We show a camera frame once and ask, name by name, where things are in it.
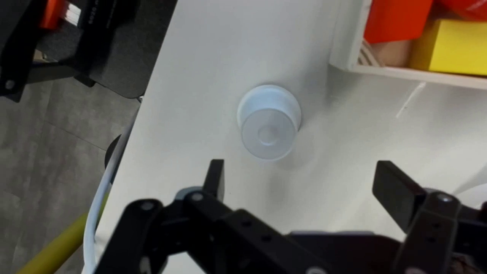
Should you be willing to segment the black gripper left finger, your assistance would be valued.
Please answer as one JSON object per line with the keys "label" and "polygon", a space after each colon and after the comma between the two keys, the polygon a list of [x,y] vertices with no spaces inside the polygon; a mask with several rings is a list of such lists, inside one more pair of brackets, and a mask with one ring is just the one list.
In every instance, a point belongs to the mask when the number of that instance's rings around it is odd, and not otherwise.
{"label": "black gripper left finger", "polygon": [[185,252],[205,274],[325,274],[296,242],[244,210],[222,202],[223,163],[212,159],[203,184],[187,187],[164,205],[127,204],[94,274],[161,274]]}

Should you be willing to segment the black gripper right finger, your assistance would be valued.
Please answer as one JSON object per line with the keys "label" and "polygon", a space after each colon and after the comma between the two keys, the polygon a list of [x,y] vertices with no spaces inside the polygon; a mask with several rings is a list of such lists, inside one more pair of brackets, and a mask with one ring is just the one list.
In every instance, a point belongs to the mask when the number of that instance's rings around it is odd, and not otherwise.
{"label": "black gripper right finger", "polygon": [[404,233],[394,274],[448,274],[454,255],[487,269],[485,205],[473,208],[450,193],[421,187],[387,159],[375,163],[372,195]]}

